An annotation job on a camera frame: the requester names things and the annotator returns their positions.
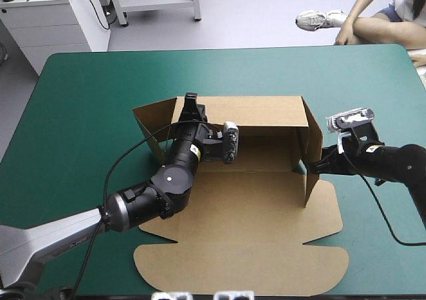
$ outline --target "white shirt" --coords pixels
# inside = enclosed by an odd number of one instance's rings
[[[413,21],[413,3],[414,0],[393,0],[398,16],[404,21]],[[421,10],[420,15],[414,22],[426,27],[426,8]]]

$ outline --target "shorts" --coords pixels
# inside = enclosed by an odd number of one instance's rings
[[[398,16],[397,11],[395,10],[395,6],[392,4],[389,4],[389,7],[378,11],[378,13],[385,14],[387,17],[389,17],[391,22],[402,22],[402,19]]]

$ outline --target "white cabinet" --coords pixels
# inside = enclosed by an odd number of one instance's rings
[[[92,2],[107,27],[99,0]],[[0,20],[38,74],[52,54],[108,49],[110,31],[89,0],[0,1]]]

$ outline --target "green table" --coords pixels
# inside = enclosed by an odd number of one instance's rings
[[[1,222],[29,227],[100,204],[109,166],[141,139],[131,109],[187,91],[303,95],[324,146],[336,141],[324,117],[366,106],[374,109],[387,144],[426,145],[426,92],[397,45],[59,54],[48,60],[0,164]],[[156,168],[147,147],[136,150],[113,174],[110,192],[147,179]],[[426,293],[426,247],[392,240],[359,178],[323,178],[335,184],[344,229],[316,244],[341,246],[350,255],[345,277],[329,293]],[[425,240],[407,190],[398,184],[376,190],[397,235]],[[79,293],[153,291],[132,253],[160,241],[138,229],[101,235]],[[85,249],[48,263],[39,291],[72,285]]]

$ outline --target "hand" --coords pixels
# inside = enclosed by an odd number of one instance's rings
[[[416,54],[416,55],[411,55],[410,57],[414,67],[420,67],[420,66],[426,65],[426,55]]]
[[[348,45],[354,40],[352,23],[343,23],[334,45]]]

